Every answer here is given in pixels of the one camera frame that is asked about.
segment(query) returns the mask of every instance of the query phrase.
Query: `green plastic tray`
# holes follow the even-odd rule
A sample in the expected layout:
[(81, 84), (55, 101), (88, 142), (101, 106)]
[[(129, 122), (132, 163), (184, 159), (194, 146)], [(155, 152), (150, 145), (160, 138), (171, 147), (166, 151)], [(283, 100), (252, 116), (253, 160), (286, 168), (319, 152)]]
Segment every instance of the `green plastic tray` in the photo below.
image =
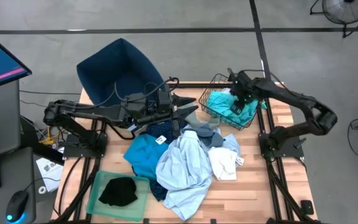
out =
[[(137, 200), (127, 206), (110, 206), (99, 201), (100, 195), (103, 193), (107, 183), (111, 179), (118, 177), (130, 177), (134, 179), (136, 184)], [(147, 196), (149, 194), (149, 180), (143, 177), (134, 177), (125, 174), (117, 174), (113, 172), (99, 171), (96, 174), (86, 212), (93, 215), (103, 215), (106, 217), (121, 218), (125, 220), (139, 222), (143, 219)]]

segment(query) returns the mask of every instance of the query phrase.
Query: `gray floor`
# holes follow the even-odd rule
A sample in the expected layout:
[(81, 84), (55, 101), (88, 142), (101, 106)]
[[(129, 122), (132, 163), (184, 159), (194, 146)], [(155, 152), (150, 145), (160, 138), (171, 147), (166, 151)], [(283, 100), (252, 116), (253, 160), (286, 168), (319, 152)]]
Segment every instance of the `gray floor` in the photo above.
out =
[[(313, 0), (256, 1), (262, 28), (340, 27), (324, 16), (309, 16)], [(248, 1), (0, 0), (0, 30), (118, 29), (156, 27), (253, 27)], [(164, 78), (210, 80), (215, 73), (260, 68), (255, 34), (81, 34), (0, 35), (0, 42), (34, 71), (21, 89), (81, 91), (78, 62), (123, 37), (140, 48)], [(338, 115), (329, 135), (307, 136), (308, 177), (319, 219), (358, 223), (358, 157), (346, 131), (358, 118), (358, 33), (264, 33), (271, 71), (294, 91), (315, 96)], [(21, 94), (46, 105), (60, 96)], [(65, 96), (77, 100), (78, 96)], [(21, 105), (22, 114), (43, 127), (43, 108)], [(295, 122), (303, 121), (294, 111)], [(351, 132), (358, 151), (358, 132)], [(53, 199), (39, 203), (38, 222), (48, 220)]]

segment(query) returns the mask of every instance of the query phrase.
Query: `blue light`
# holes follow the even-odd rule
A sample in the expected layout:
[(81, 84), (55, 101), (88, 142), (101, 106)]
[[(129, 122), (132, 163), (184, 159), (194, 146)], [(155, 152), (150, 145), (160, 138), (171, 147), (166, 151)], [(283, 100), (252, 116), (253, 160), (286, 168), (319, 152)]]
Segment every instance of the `blue light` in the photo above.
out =
[(22, 214), (22, 216), (20, 217), (20, 219), (18, 219), (16, 222), (8, 222), (8, 223), (11, 223), (11, 224), (20, 224), (24, 221), (24, 218), (25, 218), (25, 213)]

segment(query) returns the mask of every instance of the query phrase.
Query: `wooden table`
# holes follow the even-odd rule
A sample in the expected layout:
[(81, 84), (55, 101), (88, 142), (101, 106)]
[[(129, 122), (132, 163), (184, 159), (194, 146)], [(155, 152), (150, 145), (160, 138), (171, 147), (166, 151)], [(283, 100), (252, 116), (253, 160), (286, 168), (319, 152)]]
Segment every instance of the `wooden table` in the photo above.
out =
[[(174, 92), (179, 96), (189, 96), (199, 99), (204, 89), (201, 88), (178, 88)], [(80, 103), (92, 104), (86, 92), (83, 90)], [(274, 123), (278, 126), (291, 126), (293, 119), (290, 107), (280, 101), (271, 99), (270, 104), (274, 117)], [(196, 111), (199, 119), (208, 120), (210, 116), (199, 109)], [(269, 128), (267, 123), (267, 114), (263, 110), (265, 127)], [(88, 119), (77, 119), (85, 128), (90, 129), (91, 121)], [(217, 181), (214, 177), (213, 183), (209, 187), (208, 194), (203, 200), (196, 214), (187, 223), (209, 223), (210, 219), (217, 219), (218, 223), (265, 223), (269, 217), (274, 217), (272, 196), (270, 193), (269, 180), (266, 170), (266, 164), (260, 155), (259, 142), (257, 135), (260, 133), (258, 119), (255, 117), (252, 124), (238, 131), (226, 124), (220, 125), (222, 136), (234, 133), (241, 145), (241, 154), (245, 159), (244, 165), (237, 168), (237, 180), (235, 181)], [(106, 155), (101, 160), (100, 170), (109, 172), (118, 172), (134, 175), (131, 165), (123, 158), (131, 141), (122, 140), (110, 127), (107, 129), (109, 138)], [(75, 158), (65, 161), (64, 170), (57, 193), (55, 208), (58, 207), (62, 185), (68, 171), (76, 161)], [(63, 200), (62, 210), (69, 206), (74, 196), (77, 194), (80, 185), (81, 173), (83, 170), (84, 159), (76, 165), (71, 173), (67, 183)], [(295, 159), (283, 158), (285, 175), (288, 182), (288, 189), (295, 201), (311, 200), (311, 192), (306, 176), (305, 168)], [(93, 166), (90, 162), (89, 172)], [(80, 219), (85, 218), (85, 206), (88, 203), (89, 191), (85, 194), (82, 203)], [(286, 219), (286, 211), (283, 197), (277, 189), (280, 201), (282, 218)], [(148, 202), (144, 218), (149, 218), (150, 223), (181, 223), (177, 215), (162, 205), (162, 202), (156, 201), (154, 196), (149, 193)], [(92, 216), (92, 223), (126, 223), (126, 220), (114, 220), (113, 218), (99, 215)]]

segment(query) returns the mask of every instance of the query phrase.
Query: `black wire basket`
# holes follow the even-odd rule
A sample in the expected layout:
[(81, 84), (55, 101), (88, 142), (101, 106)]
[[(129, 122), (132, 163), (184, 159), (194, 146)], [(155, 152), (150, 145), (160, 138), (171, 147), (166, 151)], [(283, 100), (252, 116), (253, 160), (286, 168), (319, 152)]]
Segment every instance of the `black wire basket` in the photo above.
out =
[(211, 95), (212, 91), (221, 91), (222, 88), (230, 88), (232, 85), (232, 82), (229, 82), (229, 77), (226, 77), (222, 74), (216, 74), (214, 78), (212, 79), (211, 83), (209, 83), (209, 86), (205, 89), (204, 93), (201, 95), (198, 102), (201, 104), (201, 109), (208, 113), (209, 115), (219, 118), (221, 122), (226, 123), (234, 128), (237, 128), (238, 130), (243, 130), (244, 128), (248, 128), (252, 121), (255, 118), (256, 113), (254, 114), (254, 117), (245, 125), (241, 125), (240, 123), (237, 123), (233, 121), (232, 119), (222, 115), (219, 112), (216, 112), (215, 110), (212, 110), (207, 106), (208, 98)]

